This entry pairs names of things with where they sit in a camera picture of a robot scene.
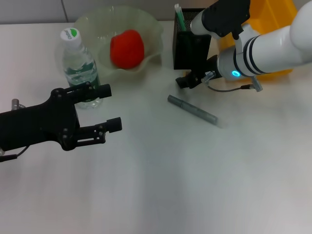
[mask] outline pen holder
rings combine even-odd
[[[197,36],[191,32],[191,22],[204,8],[183,8],[186,31],[182,31],[177,23],[173,41],[173,58],[175,70],[189,70],[197,64],[205,63],[208,57],[211,36]]]

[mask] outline bottle cap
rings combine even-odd
[[[77,50],[82,43],[80,32],[76,28],[65,28],[60,33],[60,38],[65,47],[70,50]]]

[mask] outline table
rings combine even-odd
[[[45,142],[0,164],[1,233],[311,233],[312,66],[263,83],[260,93],[179,90],[173,22],[162,24],[162,60],[137,79],[113,82],[113,96],[99,109],[78,110],[82,126],[121,117],[121,132],[70,152]],[[0,25],[0,112],[12,98],[36,105],[67,87],[59,32],[69,26]],[[215,41],[210,53],[217,53]],[[169,104],[169,94],[225,127]]]

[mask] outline black cable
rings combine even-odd
[[[253,89],[254,86],[252,84],[246,84],[246,85],[242,85],[239,88],[235,88],[235,89],[229,89],[229,90],[218,90],[215,89],[213,87],[208,86],[209,89],[216,91],[216,92],[220,92],[220,93],[228,93],[228,92],[232,92],[232,91],[236,91],[236,90],[240,90],[240,89]]]
[[[26,146],[20,153],[18,153],[16,156],[19,157],[21,156],[27,149],[29,148],[29,146]]]

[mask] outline plastic bottle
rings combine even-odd
[[[96,89],[100,86],[97,65],[89,50],[83,45],[79,31],[76,28],[64,29],[60,37],[64,43],[63,69],[70,86],[91,82]],[[86,100],[77,106],[90,109],[99,106],[102,99]]]

